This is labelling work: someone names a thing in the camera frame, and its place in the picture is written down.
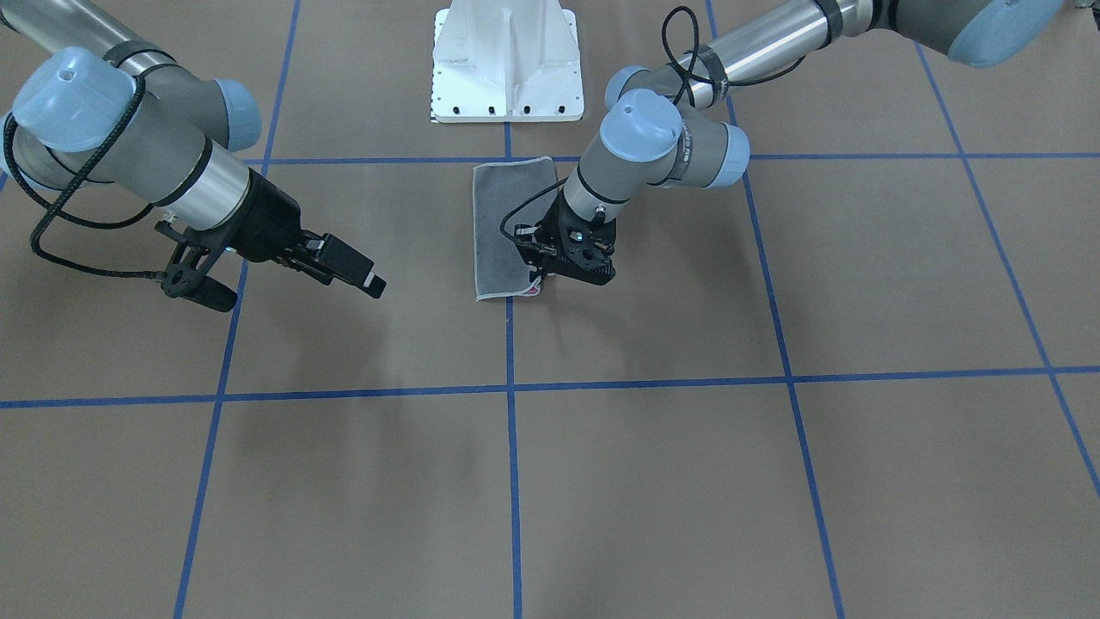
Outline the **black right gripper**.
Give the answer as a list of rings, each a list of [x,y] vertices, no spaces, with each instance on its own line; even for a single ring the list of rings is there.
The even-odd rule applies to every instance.
[[[162,290],[170,298],[184,298],[216,312],[232,312],[237,292],[210,277],[226,248],[243,259],[272,261],[309,274],[330,285],[338,279],[378,299],[385,281],[375,272],[375,262],[341,239],[319,236],[300,224],[300,206],[258,172],[248,174],[242,203],[226,224],[205,232],[215,248],[200,244],[177,244],[162,270]]]

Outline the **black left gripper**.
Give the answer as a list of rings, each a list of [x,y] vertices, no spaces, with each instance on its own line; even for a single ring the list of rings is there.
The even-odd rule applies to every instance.
[[[515,224],[514,244],[522,262],[534,267],[532,279],[547,274],[607,285],[615,278],[616,222],[600,211],[593,222],[575,214],[565,194],[556,200],[537,224]]]

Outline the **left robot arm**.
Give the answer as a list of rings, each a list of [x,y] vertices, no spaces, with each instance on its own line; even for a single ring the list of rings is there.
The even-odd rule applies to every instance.
[[[1060,1],[785,1],[657,68],[618,70],[606,111],[566,179],[534,223],[498,226],[530,281],[547,275],[607,285],[615,278],[616,222],[646,187],[732,187],[750,145],[743,129],[705,110],[776,81],[842,38],[888,30],[952,62],[990,67],[1012,58],[1060,12]]]

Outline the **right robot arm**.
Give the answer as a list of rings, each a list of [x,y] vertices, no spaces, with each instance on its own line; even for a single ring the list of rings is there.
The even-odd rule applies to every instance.
[[[300,224],[300,207],[237,157],[258,141],[258,103],[242,82],[201,81],[160,46],[90,1],[4,1],[3,24],[50,59],[3,118],[3,166],[44,215],[30,235],[40,258],[98,277],[148,279],[173,298],[230,312],[237,292],[210,277],[226,251],[271,261],[380,298],[374,262]],[[175,242],[162,270],[90,267],[42,247],[56,219],[91,229],[136,224],[67,214],[80,187],[117,184],[144,201],[141,217]]]

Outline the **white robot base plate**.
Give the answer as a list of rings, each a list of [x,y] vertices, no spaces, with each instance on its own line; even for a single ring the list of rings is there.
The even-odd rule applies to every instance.
[[[432,121],[584,117],[578,16],[558,1],[452,1],[433,27]]]

